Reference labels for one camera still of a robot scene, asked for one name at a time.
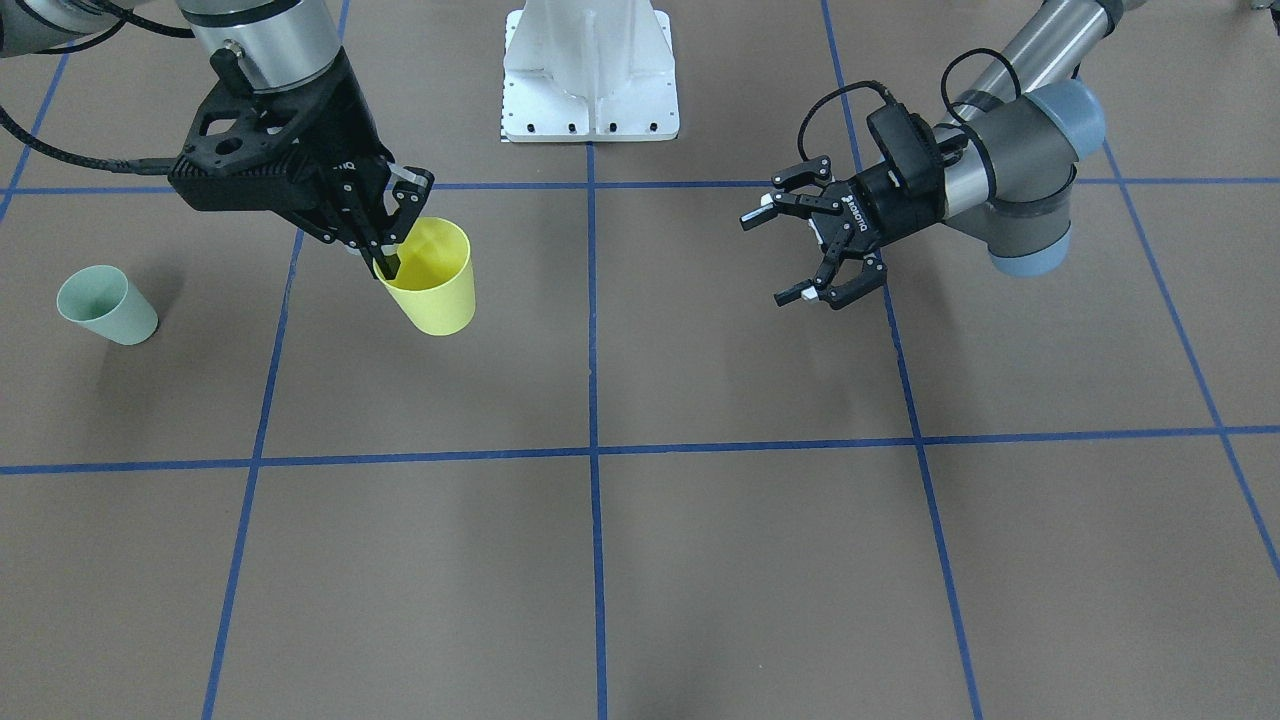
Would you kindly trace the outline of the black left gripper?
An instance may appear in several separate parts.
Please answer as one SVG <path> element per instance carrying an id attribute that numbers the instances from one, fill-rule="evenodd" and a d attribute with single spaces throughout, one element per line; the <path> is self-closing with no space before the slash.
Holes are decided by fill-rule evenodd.
<path id="1" fill-rule="evenodd" d="M 810 222 L 819 238 L 824 261 L 815 277 L 773 295 L 783 307 L 796 301 L 824 304 L 841 310 L 884 287 L 887 266 L 876 254 L 941 222 L 946 208 L 945 186 L 909 193 L 887 161 L 841 178 L 829 156 L 819 155 L 776 170 L 759 206 L 740 217 L 742 231 L 791 217 Z M 858 269 L 841 281 L 844 261 L 858 260 Z"/>

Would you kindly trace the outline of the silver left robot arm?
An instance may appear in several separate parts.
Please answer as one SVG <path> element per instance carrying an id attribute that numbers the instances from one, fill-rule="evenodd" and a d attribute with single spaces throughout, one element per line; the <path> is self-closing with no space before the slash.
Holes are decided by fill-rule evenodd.
<path id="1" fill-rule="evenodd" d="M 833 310 L 887 281 L 881 251 L 933 225 L 947 225 L 986 247 L 1012 277 L 1051 272 L 1066 258 L 1076 167 L 1101 150 L 1105 111 L 1078 76 L 1091 50 L 1110 36 L 1134 1 L 1044 1 L 1001 51 L 984 49 L 988 68 L 964 92 L 940 79 L 946 115 L 928 123 L 877 81 L 845 85 L 823 108 L 858 90 L 879 97 L 867 128 L 878 163 L 838 178 L 826 155 L 797 149 L 797 164 L 777 170 L 740 224 L 749 231 L 795 217 L 815 234 L 815 272 L 780 291 Z"/>

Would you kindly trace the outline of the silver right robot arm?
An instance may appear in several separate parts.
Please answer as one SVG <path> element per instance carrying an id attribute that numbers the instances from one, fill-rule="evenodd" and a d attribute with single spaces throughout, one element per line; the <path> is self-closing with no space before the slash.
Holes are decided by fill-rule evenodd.
<path id="1" fill-rule="evenodd" d="M 182 26 L 134 1 L 5 1 L 3 55 L 69 56 L 125 27 L 195 41 L 216 81 L 173 158 L 92 158 L 3 114 L 26 150 L 87 170 L 159 177 L 200 211 L 269 211 L 407 274 L 410 224 L 434 176 L 380 141 L 325 1 L 180 1 Z M 672 140 L 680 109 L 669 18 L 649 1 L 529 1 L 506 19 L 503 140 Z"/>

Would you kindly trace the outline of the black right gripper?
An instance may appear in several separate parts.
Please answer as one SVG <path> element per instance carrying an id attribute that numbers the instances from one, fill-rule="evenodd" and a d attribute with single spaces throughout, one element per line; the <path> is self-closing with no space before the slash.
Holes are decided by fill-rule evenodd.
<path id="1" fill-rule="evenodd" d="M 390 165 L 346 51 L 310 81 L 271 92 L 252 88 L 230 50 L 210 64 L 218 82 L 166 174 L 170 186 L 198 211 L 274 213 L 355 250 L 371 275 L 397 278 L 397 249 L 435 176 Z"/>

